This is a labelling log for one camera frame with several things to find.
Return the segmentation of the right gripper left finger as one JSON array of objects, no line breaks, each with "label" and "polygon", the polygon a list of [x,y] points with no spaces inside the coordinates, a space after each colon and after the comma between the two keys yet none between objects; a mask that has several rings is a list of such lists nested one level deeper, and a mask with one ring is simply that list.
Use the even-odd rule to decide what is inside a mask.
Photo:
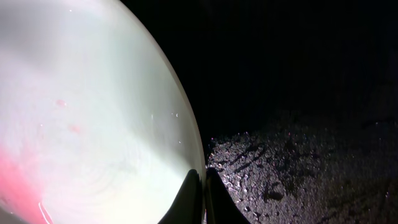
[{"label": "right gripper left finger", "polygon": [[202,221],[203,188],[198,172],[191,169],[159,224],[202,224]]}]

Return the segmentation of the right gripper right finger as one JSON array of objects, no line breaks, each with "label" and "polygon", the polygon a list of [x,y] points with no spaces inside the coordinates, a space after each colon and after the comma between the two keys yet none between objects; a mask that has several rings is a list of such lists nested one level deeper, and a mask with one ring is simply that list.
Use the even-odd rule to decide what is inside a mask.
[{"label": "right gripper right finger", "polygon": [[205,205],[207,224],[250,224],[214,168],[206,170]]}]

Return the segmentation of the light green plate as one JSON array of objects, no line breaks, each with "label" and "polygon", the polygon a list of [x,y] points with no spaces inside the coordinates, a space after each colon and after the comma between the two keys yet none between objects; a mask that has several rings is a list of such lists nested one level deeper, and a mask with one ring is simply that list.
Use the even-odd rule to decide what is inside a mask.
[{"label": "light green plate", "polygon": [[121,1],[1,2],[2,223],[157,223],[189,173],[192,107]]}]

